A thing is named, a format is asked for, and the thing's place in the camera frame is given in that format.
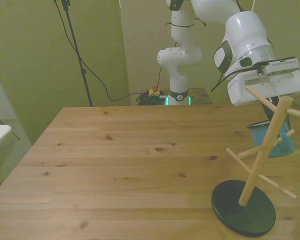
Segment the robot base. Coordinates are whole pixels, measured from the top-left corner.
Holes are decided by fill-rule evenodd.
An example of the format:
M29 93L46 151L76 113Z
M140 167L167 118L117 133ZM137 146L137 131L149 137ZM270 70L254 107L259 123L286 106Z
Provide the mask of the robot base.
M275 225L276 211L267 197L255 187L247 206L239 204L244 181L220 183L212 193L212 208L219 220L230 230L247 237L261 237Z
M166 101L165 101L165 105L166 106L172 106L172 105L191 105L191 97L190 96L187 96L183 99L183 101L177 101L174 97L172 96L168 96L166 98Z

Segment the table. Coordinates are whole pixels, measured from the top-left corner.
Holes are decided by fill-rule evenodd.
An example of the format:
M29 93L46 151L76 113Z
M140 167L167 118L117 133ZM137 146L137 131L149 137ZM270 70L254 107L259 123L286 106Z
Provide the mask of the table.
M211 194L248 174L225 149L253 147L259 104L64 108L0 187L0 240L244 240L224 227ZM296 152L259 180L277 214L261 240L300 240L300 119ZM253 157L245 160L251 167Z

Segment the blue mug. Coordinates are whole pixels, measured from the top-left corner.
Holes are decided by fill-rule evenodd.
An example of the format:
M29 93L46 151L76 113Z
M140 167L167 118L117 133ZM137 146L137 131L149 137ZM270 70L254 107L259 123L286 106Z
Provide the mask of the blue mug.
M260 146L264 141L269 125L270 125L270 121L267 120L267 121L261 121L247 126L247 128L251 132L253 143L256 147ZM278 136L281 137L283 141L272 149L269 158L284 157L294 153L295 151L294 142L292 141L291 137L287 136L288 131L289 131L289 126L288 123L285 121L283 123L283 126Z

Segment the gray carpet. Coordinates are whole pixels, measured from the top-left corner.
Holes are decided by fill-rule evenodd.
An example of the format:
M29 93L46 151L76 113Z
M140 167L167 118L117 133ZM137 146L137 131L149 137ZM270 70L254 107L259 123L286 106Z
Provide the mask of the gray carpet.
M10 125L12 130L20 137L17 140L10 135L2 145L0 145L0 182L4 182L16 165L31 147L31 143L18 120L2 120L6 125Z

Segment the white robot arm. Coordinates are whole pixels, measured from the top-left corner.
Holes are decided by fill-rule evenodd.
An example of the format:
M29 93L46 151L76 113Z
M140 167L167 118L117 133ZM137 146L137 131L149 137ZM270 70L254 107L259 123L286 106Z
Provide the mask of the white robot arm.
M167 0L173 11L189 2ZM224 80L230 80L228 93L235 106L257 101L246 91L246 86L251 86L265 98L300 92L298 60L295 57L276 58L255 12L241 12L233 0L191 0L191 3L202 21L225 24L225 36L215 52L214 62L225 74Z
M172 10L171 36L181 46L161 50L157 60L169 74L169 105L186 105L189 103L188 76L180 73L179 68L196 65L202 59L202 51L193 38L195 13L190 1L167 0L166 3Z

